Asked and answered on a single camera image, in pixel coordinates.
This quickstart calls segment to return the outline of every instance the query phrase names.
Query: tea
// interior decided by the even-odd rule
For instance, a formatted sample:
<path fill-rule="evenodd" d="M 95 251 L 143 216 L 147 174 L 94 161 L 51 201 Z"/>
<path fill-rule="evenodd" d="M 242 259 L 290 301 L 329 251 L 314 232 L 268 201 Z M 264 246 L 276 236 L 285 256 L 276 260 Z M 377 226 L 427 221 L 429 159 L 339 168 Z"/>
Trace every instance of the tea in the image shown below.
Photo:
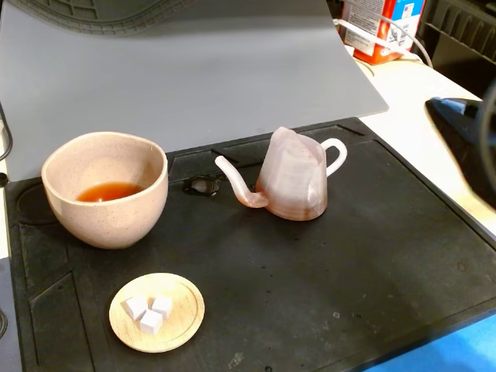
<path fill-rule="evenodd" d="M 131 196 L 142 191 L 143 188 L 137 184 L 128 184 L 126 182 L 108 182 L 106 184 L 97 184 L 92 188 L 84 191 L 76 200 L 78 202 L 107 202 Z"/>

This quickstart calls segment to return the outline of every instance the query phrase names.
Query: white table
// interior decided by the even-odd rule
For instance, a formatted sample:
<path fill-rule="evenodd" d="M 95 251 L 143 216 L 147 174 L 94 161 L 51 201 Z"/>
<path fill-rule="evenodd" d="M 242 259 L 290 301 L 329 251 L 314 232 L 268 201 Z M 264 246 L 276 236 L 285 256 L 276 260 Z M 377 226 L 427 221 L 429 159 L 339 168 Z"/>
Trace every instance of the white table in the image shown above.
<path fill-rule="evenodd" d="M 496 213 L 468 188 L 424 106 L 435 96 L 477 97 L 419 62 L 397 60 L 370 70 L 360 66 L 390 107 L 388 112 L 363 117 L 362 121 L 496 236 Z M 0 171 L 6 172 L 5 161 L 0 162 Z M 0 213 L 2 259 L 9 255 L 3 192 L 0 204 L 4 209 Z"/>

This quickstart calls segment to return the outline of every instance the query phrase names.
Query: silicone mat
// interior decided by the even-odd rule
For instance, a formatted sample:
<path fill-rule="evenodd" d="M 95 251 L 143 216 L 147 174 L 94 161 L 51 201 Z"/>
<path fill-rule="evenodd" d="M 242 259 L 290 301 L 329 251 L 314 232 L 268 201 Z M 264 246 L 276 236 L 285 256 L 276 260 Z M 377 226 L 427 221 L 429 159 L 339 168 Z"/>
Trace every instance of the silicone mat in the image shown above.
<path fill-rule="evenodd" d="M 349 151 L 311 222 L 242 206 L 214 164 L 224 154 L 253 185 L 269 136 L 169 153 L 164 213 L 125 250 L 71 236 L 39 178 L 8 184 L 24 371 L 361 370 L 496 312 L 494 243 L 444 194 L 358 119 L 298 131 Z M 180 348 L 148 354 L 119 341 L 108 313 L 154 272 L 195 283 L 205 318 Z"/>
<path fill-rule="evenodd" d="M 9 0 L 55 26 L 91 35 L 123 36 L 149 29 L 196 0 Z"/>

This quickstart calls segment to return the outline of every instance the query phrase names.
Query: speckled bowl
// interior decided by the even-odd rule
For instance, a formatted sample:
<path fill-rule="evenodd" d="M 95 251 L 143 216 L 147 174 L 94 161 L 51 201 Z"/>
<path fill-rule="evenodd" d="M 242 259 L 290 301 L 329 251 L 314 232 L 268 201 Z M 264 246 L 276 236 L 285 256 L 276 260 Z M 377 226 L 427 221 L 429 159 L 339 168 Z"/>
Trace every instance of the speckled bowl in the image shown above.
<path fill-rule="evenodd" d="M 164 151 L 148 139 L 122 133 L 89 133 L 69 141 L 48 157 L 41 178 L 60 223 L 77 238 L 107 250 L 143 238 L 167 199 Z M 133 183 L 144 190 L 111 201 L 76 201 L 83 191 L 107 182 Z"/>

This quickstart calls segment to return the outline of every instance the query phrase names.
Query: plate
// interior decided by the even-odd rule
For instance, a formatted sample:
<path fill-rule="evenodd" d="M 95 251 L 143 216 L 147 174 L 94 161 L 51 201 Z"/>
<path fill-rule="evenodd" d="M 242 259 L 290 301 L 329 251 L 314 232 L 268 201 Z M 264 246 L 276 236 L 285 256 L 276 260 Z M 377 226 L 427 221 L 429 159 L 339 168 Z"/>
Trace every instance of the plate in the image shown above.
<path fill-rule="evenodd" d="M 158 295 L 172 297 L 174 304 L 159 332 L 149 335 L 140 330 L 140 321 L 134 322 L 122 305 L 131 297 L 142 296 L 151 308 Z M 147 274 L 130 281 L 117 292 L 108 311 L 117 337 L 145 353 L 162 353 L 183 345 L 198 331 L 204 314 L 205 303 L 198 288 L 188 279 L 167 273 Z"/>

